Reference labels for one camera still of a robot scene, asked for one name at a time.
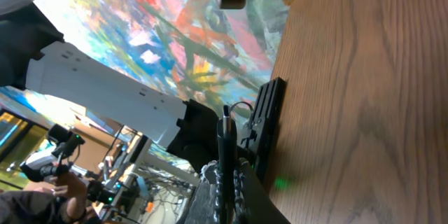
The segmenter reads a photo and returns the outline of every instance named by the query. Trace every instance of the wood grain surface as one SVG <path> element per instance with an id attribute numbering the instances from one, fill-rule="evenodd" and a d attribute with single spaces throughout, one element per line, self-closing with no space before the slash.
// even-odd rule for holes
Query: wood grain surface
<path id="1" fill-rule="evenodd" d="M 448 223 L 448 0 L 295 0 L 277 76 L 292 223 Z"/>

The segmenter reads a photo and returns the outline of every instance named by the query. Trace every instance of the abstract painting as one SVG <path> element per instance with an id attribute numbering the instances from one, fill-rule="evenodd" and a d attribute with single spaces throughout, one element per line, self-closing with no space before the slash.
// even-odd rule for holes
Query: abstract painting
<path id="1" fill-rule="evenodd" d="M 150 88 L 195 99 L 219 115 L 224 104 L 254 102 L 270 79 L 288 7 L 247 0 L 35 0 L 70 42 Z M 235 109 L 239 118 L 250 111 Z"/>

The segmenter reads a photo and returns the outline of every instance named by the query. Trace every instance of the orange object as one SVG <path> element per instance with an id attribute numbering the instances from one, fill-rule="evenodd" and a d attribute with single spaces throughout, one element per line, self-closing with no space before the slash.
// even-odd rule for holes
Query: orange object
<path id="1" fill-rule="evenodd" d="M 152 202 L 149 202 L 148 205 L 146 205 L 146 211 L 148 213 L 150 213 L 153 210 L 153 208 L 154 208 L 154 203 L 152 203 Z"/>

